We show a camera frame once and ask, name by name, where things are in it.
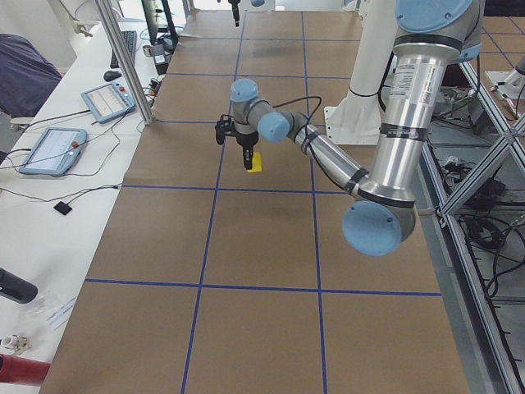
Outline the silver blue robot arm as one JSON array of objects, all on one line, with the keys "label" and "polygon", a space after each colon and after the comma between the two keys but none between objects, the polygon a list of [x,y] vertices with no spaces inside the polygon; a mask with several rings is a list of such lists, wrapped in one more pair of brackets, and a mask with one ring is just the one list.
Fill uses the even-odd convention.
[{"label": "silver blue robot arm", "polygon": [[[253,7],[261,7],[265,4],[265,0],[250,0],[249,2]],[[239,9],[240,0],[228,0],[228,3],[231,5],[232,16],[235,22],[235,26],[239,27],[240,26],[240,9]]]},{"label": "silver blue robot arm", "polygon": [[346,97],[326,109],[319,131],[300,112],[280,110],[250,79],[231,86],[231,115],[216,140],[232,137],[244,167],[254,146],[292,140],[355,199],[342,221],[362,254],[396,250],[415,226],[411,183],[427,139],[446,68],[475,58],[481,47],[482,1],[364,1],[363,33]]}]

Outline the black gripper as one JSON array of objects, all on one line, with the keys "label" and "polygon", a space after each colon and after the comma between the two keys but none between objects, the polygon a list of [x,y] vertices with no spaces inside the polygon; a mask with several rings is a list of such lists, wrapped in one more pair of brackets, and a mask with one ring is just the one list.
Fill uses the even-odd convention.
[{"label": "black gripper", "polygon": [[250,134],[239,133],[236,137],[237,143],[243,148],[243,165],[246,170],[253,169],[253,149],[258,143],[257,131]]},{"label": "black gripper", "polygon": [[231,5],[233,9],[232,14],[234,17],[235,26],[239,27],[240,26],[240,14],[239,14],[238,6],[240,4],[240,0],[229,0],[229,4]]}]

